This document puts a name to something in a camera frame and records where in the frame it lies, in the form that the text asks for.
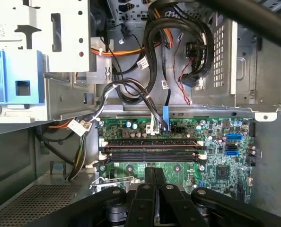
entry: motherboard chip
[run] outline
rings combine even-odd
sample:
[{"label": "motherboard chip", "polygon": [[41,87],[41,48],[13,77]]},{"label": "motherboard chip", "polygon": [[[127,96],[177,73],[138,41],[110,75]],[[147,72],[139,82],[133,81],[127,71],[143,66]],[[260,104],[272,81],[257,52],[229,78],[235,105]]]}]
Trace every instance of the motherboard chip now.
[{"label": "motherboard chip", "polygon": [[216,166],[216,180],[227,180],[230,178],[230,166]]}]

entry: blue plastic latch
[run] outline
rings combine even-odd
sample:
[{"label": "blue plastic latch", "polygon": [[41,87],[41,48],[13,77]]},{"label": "blue plastic latch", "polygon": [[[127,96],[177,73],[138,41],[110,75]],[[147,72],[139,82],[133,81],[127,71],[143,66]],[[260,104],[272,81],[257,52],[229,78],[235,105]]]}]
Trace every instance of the blue plastic latch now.
[{"label": "blue plastic latch", "polygon": [[167,123],[168,128],[165,129],[164,131],[170,131],[170,121],[169,121],[169,106],[164,106],[163,107],[163,119]]}]

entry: white plastic clip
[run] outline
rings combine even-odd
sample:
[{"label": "white plastic clip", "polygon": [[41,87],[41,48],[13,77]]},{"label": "white plastic clip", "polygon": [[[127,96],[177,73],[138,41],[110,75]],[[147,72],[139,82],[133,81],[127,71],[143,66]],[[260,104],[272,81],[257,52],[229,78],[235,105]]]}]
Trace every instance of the white plastic clip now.
[{"label": "white plastic clip", "polygon": [[102,56],[102,53],[103,53],[103,49],[99,48],[99,56]]},{"label": "white plastic clip", "polygon": [[178,41],[182,41],[183,36],[184,36],[183,33],[179,34],[177,40],[178,40]]},{"label": "white plastic clip", "polygon": [[124,41],[123,39],[120,39],[120,40],[118,41],[118,43],[119,43],[120,45],[122,45],[122,44],[125,43],[125,41]]}]

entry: mesh grille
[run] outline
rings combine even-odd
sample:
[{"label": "mesh grille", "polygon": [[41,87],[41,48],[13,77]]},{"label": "mesh grille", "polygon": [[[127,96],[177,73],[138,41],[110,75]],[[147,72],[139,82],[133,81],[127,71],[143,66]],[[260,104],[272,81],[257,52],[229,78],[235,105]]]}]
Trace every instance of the mesh grille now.
[{"label": "mesh grille", "polygon": [[33,185],[0,211],[0,227],[23,226],[69,205],[80,185]]},{"label": "mesh grille", "polygon": [[224,26],[220,26],[214,33],[214,63],[213,63],[213,87],[224,86],[223,82],[223,53],[224,53]]}]

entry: metal frame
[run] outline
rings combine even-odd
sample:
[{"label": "metal frame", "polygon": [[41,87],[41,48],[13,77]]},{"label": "metal frame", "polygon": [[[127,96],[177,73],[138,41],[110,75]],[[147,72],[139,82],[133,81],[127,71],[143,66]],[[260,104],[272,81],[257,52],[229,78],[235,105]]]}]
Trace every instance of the metal frame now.
[{"label": "metal frame", "polygon": [[[53,52],[52,13],[61,15],[61,52]],[[32,48],[46,55],[47,72],[90,71],[90,2],[71,0],[0,1],[0,49],[26,48],[26,37],[15,33],[17,25],[41,31],[32,34]]]}]

